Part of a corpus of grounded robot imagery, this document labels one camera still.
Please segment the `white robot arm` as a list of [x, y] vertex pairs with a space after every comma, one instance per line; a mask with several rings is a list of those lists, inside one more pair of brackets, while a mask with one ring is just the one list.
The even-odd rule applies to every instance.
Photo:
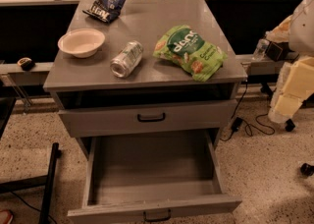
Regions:
[[302, 0], [293, 13], [266, 36], [271, 42], [286, 42], [298, 54], [284, 63], [271, 99], [269, 119], [284, 123], [314, 94], [314, 0]]

